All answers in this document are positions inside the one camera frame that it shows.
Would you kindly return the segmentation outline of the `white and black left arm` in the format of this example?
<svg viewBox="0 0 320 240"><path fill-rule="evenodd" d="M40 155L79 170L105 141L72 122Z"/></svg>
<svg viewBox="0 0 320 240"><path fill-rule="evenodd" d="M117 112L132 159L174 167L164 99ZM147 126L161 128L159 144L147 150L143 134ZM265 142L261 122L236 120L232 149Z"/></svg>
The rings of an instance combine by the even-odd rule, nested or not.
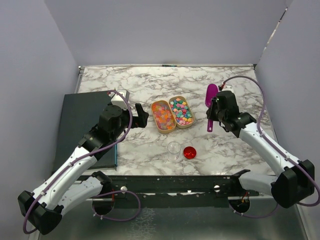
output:
<svg viewBox="0 0 320 240"><path fill-rule="evenodd" d="M141 104L135 104L137 115L108 104L98 123L79 141L70 157L42 185L33 191L23 191L17 198L24 217L22 229L27 235L39 231L46 235L54 230L71 209L87 199L126 194L126 187L115 188L112 180L101 171L74 186L76 180L113 146L122 142L130 129L145 128L149 114Z"/></svg>

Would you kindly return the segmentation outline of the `purple plastic scoop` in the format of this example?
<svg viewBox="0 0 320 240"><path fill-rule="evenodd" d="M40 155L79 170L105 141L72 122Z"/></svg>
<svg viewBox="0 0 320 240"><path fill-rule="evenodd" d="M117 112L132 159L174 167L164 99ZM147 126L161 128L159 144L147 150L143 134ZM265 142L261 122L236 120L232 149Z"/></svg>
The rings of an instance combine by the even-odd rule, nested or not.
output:
<svg viewBox="0 0 320 240"><path fill-rule="evenodd" d="M205 95L205 105L209 109L211 106L212 98L216 96L219 92L219 88L217 85L211 83L207 86L206 95ZM207 132L211 133L213 131L213 120L207 119Z"/></svg>

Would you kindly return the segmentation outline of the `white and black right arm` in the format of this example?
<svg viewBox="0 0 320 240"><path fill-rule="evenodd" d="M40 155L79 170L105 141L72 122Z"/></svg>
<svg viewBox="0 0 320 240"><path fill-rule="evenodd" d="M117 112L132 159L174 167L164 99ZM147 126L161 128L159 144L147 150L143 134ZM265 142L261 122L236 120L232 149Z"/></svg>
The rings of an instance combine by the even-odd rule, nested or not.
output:
<svg viewBox="0 0 320 240"><path fill-rule="evenodd" d="M258 126L253 116L240 112L233 92L225 90L213 95L206 114L209 121L218 122L226 132L250 145L275 174L242 173L229 184L234 195L253 190L272 196L281 207L289 208L315 192L314 165L290 154Z"/></svg>

